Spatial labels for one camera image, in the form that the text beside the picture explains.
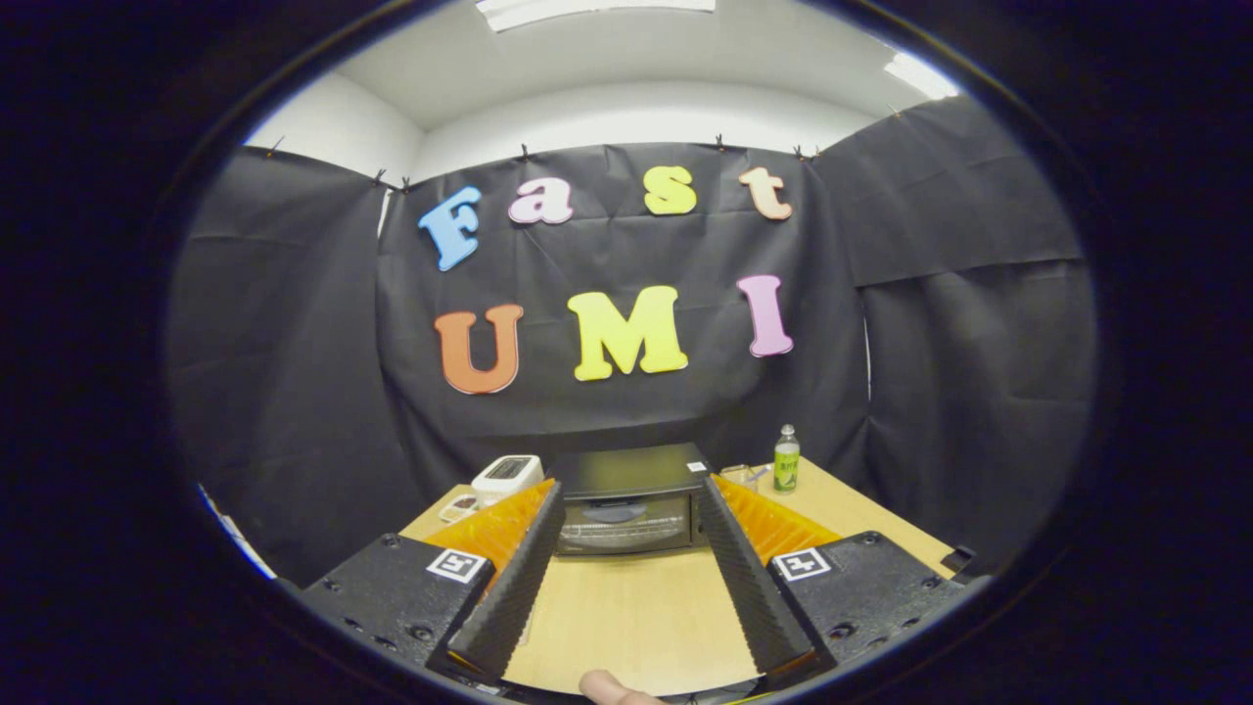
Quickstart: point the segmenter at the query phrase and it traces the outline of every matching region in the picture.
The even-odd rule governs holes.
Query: ceiling
[[[586,13],[500,34],[472,0],[454,0],[337,70],[431,130],[534,94],[648,80],[773,88],[880,118],[926,99],[883,70],[892,55],[796,0]]]

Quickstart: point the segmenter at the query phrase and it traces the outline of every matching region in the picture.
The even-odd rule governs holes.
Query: plastic bottle
[[[774,443],[774,492],[796,492],[796,471],[801,463],[801,442],[792,425],[783,426],[783,437]]]

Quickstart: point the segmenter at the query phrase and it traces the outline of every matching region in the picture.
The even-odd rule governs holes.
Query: foam letter
[[[783,179],[772,177],[763,167],[748,169],[739,174],[739,183],[748,185],[748,193],[753,197],[753,205],[757,210],[772,220],[786,220],[792,214],[792,205],[779,203],[778,193],[774,190],[783,188]]]
[[[583,363],[574,369],[575,379],[605,379],[614,369],[605,362],[604,349],[618,369],[629,376],[635,369],[639,346],[644,358],[639,369],[645,373],[668,373],[688,367],[688,357],[679,349],[674,329],[674,301],[679,292],[673,286],[649,286],[635,297],[630,319],[623,319],[614,302],[599,291],[570,297],[566,303],[579,316]]]
[[[470,361],[470,326],[475,314],[457,311],[435,318],[435,329],[440,331],[444,379],[452,389],[465,394],[495,394],[517,377],[517,318],[523,317],[523,307],[516,303],[494,306],[484,317],[496,328],[496,367],[487,372],[476,371]]]
[[[426,228],[435,238],[441,272],[451,269],[479,247],[477,238],[464,235],[461,230],[479,229],[479,215],[469,204],[477,203],[480,198],[482,193],[467,185],[417,220],[417,227]]]
[[[655,215],[690,212],[697,207],[697,192],[687,184],[692,173],[683,167],[653,167],[644,172],[644,204]]]
[[[736,286],[748,296],[748,311],[753,316],[753,343],[748,351],[754,358],[784,354],[792,348],[792,338],[783,332],[779,316],[779,277],[757,274],[737,280]]]
[[[517,187],[523,195],[509,207],[509,217],[516,223],[544,220],[549,224],[570,219],[570,184],[560,178],[536,178]]]

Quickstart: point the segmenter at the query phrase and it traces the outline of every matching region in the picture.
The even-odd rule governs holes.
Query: ceiling light
[[[921,90],[927,98],[938,100],[957,94],[957,86],[949,83],[940,71],[910,56],[897,53],[883,70]]]
[[[475,6],[495,31],[596,10],[662,9],[712,13],[715,0],[479,0]]]

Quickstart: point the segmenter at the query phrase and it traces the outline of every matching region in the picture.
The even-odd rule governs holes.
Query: pink letter i
[[[782,356],[792,348],[792,338],[783,332],[779,316],[779,277],[756,274],[744,277],[736,286],[748,296],[748,309],[753,316],[753,343],[748,346],[754,358]]]

